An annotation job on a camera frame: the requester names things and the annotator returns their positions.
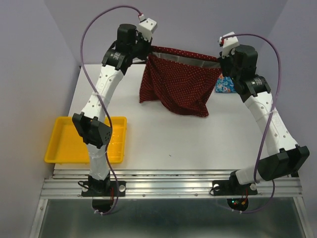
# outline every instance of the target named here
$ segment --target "white connector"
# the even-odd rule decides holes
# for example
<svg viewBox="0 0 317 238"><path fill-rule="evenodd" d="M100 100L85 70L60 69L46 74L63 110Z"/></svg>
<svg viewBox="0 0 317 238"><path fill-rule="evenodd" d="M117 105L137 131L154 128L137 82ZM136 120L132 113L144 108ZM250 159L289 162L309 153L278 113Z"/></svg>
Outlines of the white connector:
<svg viewBox="0 0 317 238"><path fill-rule="evenodd" d="M151 41L152 39L152 35L154 33L154 31L157 29L158 24L156 21L148 18L146 20L143 20L139 23L139 25L137 26L137 30L142 34L143 38L146 41Z"/></svg>
<svg viewBox="0 0 317 238"><path fill-rule="evenodd" d="M230 36L233 34L234 32L232 31L224 36ZM218 41L219 45L222 46L222 55L221 55L222 58L229 56L229 53L231 52L231 50L240 45L237 37L234 36L234 37L229 37L222 40L224 36L221 36Z"/></svg>
<svg viewBox="0 0 317 238"><path fill-rule="evenodd" d="M145 16L144 14L142 13L141 15L139 15L139 19L140 19L140 22L144 21L145 20Z"/></svg>

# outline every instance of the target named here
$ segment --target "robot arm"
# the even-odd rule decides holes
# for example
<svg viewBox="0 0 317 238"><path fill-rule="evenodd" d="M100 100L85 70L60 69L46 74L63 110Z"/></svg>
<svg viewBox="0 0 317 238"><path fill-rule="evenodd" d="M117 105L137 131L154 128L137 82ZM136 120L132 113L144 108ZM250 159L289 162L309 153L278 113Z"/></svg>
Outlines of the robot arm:
<svg viewBox="0 0 317 238"><path fill-rule="evenodd" d="M257 180L272 180L298 171L309 156L306 146L301 147L290 135L278 111L271 112L272 94L266 79L256 74L257 51L240 45L237 37L222 39L218 58L223 76L230 76L242 102L252 113L260 131L264 129L270 113L273 113L265 143L269 157L261 159L257 170ZM214 181L218 185L214 195L242 195L254 183L254 168L250 166L231 173L229 180Z"/></svg>
<svg viewBox="0 0 317 238"><path fill-rule="evenodd" d="M107 108L133 59L147 58L157 23L150 18L146 19L143 14L139 19L137 27L131 24L119 26L117 40L108 49L102 61L96 83L98 94L92 93L81 113L75 113L72 117L78 134L87 144L91 169L85 186L95 192L94 196L106 194L110 187L106 146L110 142L112 128L104 124L106 114L99 96Z"/></svg>

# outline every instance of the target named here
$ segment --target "white wall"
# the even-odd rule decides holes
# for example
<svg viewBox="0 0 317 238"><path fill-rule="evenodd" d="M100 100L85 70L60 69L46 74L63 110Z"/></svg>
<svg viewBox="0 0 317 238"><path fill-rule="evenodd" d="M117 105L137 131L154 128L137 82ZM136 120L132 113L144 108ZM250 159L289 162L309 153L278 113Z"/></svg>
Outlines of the white wall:
<svg viewBox="0 0 317 238"><path fill-rule="evenodd" d="M0 32L0 237L25 238L78 66L43 0L2 0Z"/></svg>
<svg viewBox="0 0 317 238"><path fill-rule="evenodd" d="M287 0L45 0L67 45L79 62L81 36L100 12L118 4L138 7L158 22L154 45L219 55L217 40L232 30L268 36ZM92 26L85 45L85 62L100 63L116 39L121 23L137 24L137 13L119 9ZM261 41L242 40L260 47Z"/></svg>
<svg viewBox="0 0 317 238"><path fill-rule="evenodd" d="M277 102L286 126L310 157L300 169L304 202L317 237L317 1L289 0L269 38L281 55L282 85ZM259 74L273 88L277 83L276 57L269 46L259 52Z"/></svg>

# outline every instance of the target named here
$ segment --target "white tabletop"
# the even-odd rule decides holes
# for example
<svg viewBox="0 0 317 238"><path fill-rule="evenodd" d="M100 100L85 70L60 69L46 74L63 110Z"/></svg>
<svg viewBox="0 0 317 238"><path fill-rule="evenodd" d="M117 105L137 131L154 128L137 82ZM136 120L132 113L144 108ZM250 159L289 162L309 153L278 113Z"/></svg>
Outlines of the white tabletop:
<svg viewBox="0 0 317 238"><path fill-rule="evenodd" d="M86 65L97 82L100 65ZM252 114L237 94L213 92L207 102L209 116L180 116L160 101L139 103L144 65L131 66L119 83L108 111L127 117L125 155L116 169L221 170L252 165L261 133ZM79 113L92 89L80 71L69 115ZM267 156L264 147L262 157ZM89 165L56 165L55 169L89 168Z"/></svg>

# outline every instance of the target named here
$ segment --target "red polka dot cloth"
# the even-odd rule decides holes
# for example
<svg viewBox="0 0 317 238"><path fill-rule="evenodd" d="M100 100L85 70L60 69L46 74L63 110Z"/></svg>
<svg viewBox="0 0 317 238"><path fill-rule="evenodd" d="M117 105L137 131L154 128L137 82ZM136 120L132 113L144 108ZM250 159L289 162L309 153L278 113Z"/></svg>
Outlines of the red polka dot cloth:
<svg viewBox="0 0 317 238"><path fill-rule="evenodd" d="M152 47L140 88L140 103L160 100L179 115L207 117L206 102L221 74L216 57Z"/></svg>

